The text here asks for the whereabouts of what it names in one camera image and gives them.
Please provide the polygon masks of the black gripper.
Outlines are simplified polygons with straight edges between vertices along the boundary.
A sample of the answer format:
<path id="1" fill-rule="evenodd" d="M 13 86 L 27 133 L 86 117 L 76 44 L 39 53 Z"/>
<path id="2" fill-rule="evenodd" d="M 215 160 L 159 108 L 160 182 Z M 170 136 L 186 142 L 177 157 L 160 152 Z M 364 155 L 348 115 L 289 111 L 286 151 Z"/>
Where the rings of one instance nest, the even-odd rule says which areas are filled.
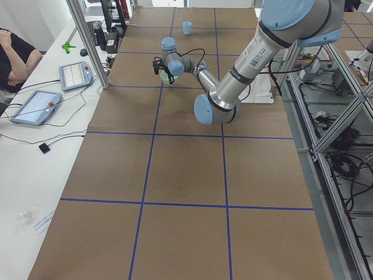
<path id="1" fill-rule="evenodd" d="M 167 73 L 169 84 L 172 85 L 174 83 L 174 76 L 171 74 L 167 66 L 163 66 L 163 70 Z"/>

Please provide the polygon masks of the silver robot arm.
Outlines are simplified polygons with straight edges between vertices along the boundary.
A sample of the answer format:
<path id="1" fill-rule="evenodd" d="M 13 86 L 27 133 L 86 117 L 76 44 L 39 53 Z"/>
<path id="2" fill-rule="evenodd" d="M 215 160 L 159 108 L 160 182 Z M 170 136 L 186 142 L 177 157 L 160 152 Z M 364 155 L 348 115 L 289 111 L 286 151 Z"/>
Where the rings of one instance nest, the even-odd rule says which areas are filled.
<path id="1" fill-rule="evenodd" d="M 201 59 L 183 58 L 176 40 L 161 42 L 163 56 L 153 60 L 173 83 L 175 76 L 192 74 L 205 90 L 194 102 L 196 119 L 204 125 L 228 124 L 241 114 L 239 95 L 254 81 L 276 53 L 293 43 L 322 46 L 342 33 L 344 1 L 263 1 L 255 36 L 222 80 L 217 80 Z"/>

